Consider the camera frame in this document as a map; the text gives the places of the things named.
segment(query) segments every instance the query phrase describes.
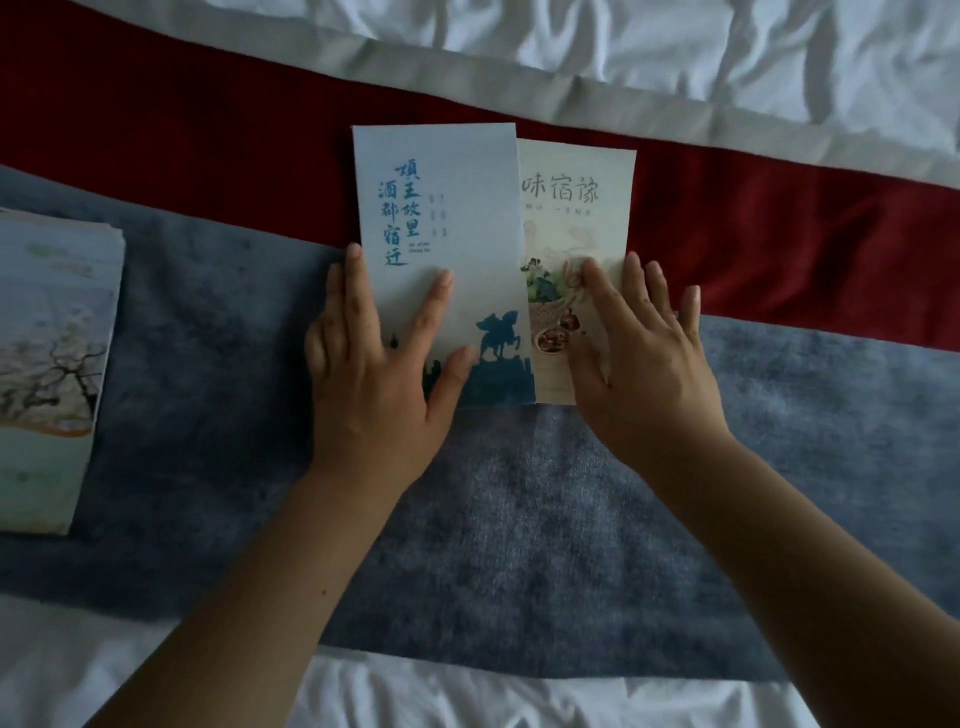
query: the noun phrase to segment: finger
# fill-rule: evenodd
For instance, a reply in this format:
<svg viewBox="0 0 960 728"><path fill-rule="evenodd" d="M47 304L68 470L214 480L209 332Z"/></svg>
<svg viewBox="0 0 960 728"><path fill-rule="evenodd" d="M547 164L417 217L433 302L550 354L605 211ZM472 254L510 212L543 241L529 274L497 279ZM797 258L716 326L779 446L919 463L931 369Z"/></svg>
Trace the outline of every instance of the finger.
<svg viewBox="0 0 960 728"><path fill-rule="evenodd" d="M666 276L663 269L656 261L647 263L647 290L650 291L650 301L654 308L660 314L663 321L670 327L677 324L677 317L673 315L673 308L670 307L670 290L666 284Z"/></svg>
<svg viewBox="0 0 960 728"><path fill-rule="evenodd" d="M331 265L326 275L326 306L321 320L330 367L340 366L349 355L347 321L344 319L344 268L340 263Z"/></svg>
<svg viewBox="0 0 960 728"><path fill-rule="evenodd" d="M600 369L600 358L592 342L584 335L571 336L567 346L566 361L573 378L573 391L577 406L585 402L595 402L604 398L610 388Z"/></svg>
<svg viewBox="0 0 960 728"><path fill-rule="evenodd" d="M583 271L587 291L607 332L614 333L626 328L634 328L636 326L634 312L630 310L620 292L613 287L599 263L589 258L584 263Z"/></svg>
<svg viewBox="0 0 960 728"><path fill-rule="evenodd" d="M475 347L463 347L450 355L444 364L444 370L430 393L427 403L426 419L430 426L446 437L453 423L453 413L464 391L464 385L470 378L470 371L479 361Z"/></svg>
<svg viewBox="0 0 960 728"><path fill-rule="evenodd" d="M627 253L627 259L623 261L623 298L645 327L662 326L663 320L650 301L640 256L634 252Z"/></svg>
<svg viewBox="0 0 960 728"><path fill-rule="evenodd" d="M367 261L363 249L356 243L347 248L346 318L350 339L350 356L378 357L383 355L380 341L380 316L367 275Z"/></svg>
<svg viewBox="0 0 960 728"><path fill-rule="evenodd" d="M446 306L450 302L450 289L453 286L453 274L443 271L437 276L426 296L420 312L414 318L406 341L400 345L400 355L408 356L423 366L426 356L433 346L440 323L444 319Z"/></svg>
<svg viewBox="0 0 960 728"><path fill-rule="evenodd" d="M703 342L700 341L700 308L702 301L703 295L700 292L700 286L691 285L684 291L684 300L680 304L680 327L684 330L690 343L701 352L704 350Z"/></svg>
<svg viewBox="0 0 960 728"><path fill-rule="evenodd" d="M306 354L306 368L310 372L310 378L314 384L321 384L326 381L326 376L330 371L330 362L326 356L326 347L324 346L324 327L317 319L306 330L306 337L303 341L303 352Z"/></svg>

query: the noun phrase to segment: red fabric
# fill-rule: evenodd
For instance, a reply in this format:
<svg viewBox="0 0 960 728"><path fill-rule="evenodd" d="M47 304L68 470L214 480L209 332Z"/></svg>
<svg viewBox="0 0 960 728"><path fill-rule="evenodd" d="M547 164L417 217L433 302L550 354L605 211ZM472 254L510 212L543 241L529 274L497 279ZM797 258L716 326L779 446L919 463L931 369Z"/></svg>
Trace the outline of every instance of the red fabric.
<svg viewBox="0 0 960 728"><path fill-rule="evenodd" d="M144 206L342 246L354 124L513 120L637 150L631 247L707 313L960 352L960 192L563 129L128 26L0 4L0 163Z"/></svg>

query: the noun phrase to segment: blue silhouette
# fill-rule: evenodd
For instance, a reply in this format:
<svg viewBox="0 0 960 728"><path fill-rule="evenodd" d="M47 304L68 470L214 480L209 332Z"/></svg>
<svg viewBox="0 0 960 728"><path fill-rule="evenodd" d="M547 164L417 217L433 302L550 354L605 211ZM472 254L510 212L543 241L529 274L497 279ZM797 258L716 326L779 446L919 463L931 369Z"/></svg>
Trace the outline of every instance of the blue silhouette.
<svg viewBox="0 0 960 728"><path fill-rule="evenodd" d="M519 352L521 339L514 331L517 312L508 311L502 317L491 314L477 324L486 333L480 344L480 363L473 367L470 379L460 397L460 407L492 407L506 404L534 404L537 392L534 373L529 358L519 355L506 358L508 346L516 346ZM493 361L483 359L487 351L493 353ZM439 361L433 361L423 369L423 392L429 398L437 380L444 372Z"/></svg>
<svg viewBox="0 0 960 728"><path fill-rule="evenodd" d="M483 361L483 355L487 349L493 352L497 360L503 359L503 350L513 344L516 350L520 351L520 337L514 331L516 324L516 311L507 311L502 319L498 319L495 313L492 313L486 319L477 324L477 328L486 333L480 342L480 360Z"/></svg>

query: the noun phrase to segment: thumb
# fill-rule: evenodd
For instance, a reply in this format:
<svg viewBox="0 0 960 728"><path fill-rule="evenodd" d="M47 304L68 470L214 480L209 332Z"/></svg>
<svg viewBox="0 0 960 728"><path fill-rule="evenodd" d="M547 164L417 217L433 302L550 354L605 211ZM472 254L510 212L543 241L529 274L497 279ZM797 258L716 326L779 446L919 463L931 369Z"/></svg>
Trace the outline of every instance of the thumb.
<svg viewBox="0 0 960 728"><path fill-rule="evenodd" d="M476 363L477 349L463 347L450 355L444 365L444 371L430 393L427 403L426 419L432 426L446 435L453 423L453 413L464 391L464 385L470 378L470 371Z"/></svg>
<svg viewBox="0 0 960 728"><path fill-rule="evenodd" d="M573 391L577 396L577 405L597 401L610 391L600 369L600 361L593 342L585 333L571 336L567 346L566 358L573 377Z"/></svg>

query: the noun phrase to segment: hand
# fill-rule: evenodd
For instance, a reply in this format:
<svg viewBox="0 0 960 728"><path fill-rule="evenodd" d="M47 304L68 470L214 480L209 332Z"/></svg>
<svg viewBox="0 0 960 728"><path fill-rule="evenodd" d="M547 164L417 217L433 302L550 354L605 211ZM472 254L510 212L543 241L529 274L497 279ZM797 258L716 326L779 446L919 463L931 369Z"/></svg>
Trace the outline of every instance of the hand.
<svg viewBox="0 0 960 728"><path fill-rule="evenodd" d="M573 337L569 362L577 407L600 442L644 475L660 455L732 439L700 341L700 288L686 289L678 320L658 263L644 275L628 254L623 295L593 260L584 277L610 338L610 376L586 337Z"/></svg>
<svg viewBox="0 0 960 728"><path fill-rule="evenodd" d="M399 497L444 442L476 357L464 347L447 360L427 403L423 364L450 299L441 273L405 341L383 346L363 249L347 248L346 273L330 267L326 306L307 331L313 381L314 465L375 497Z"/></svg>

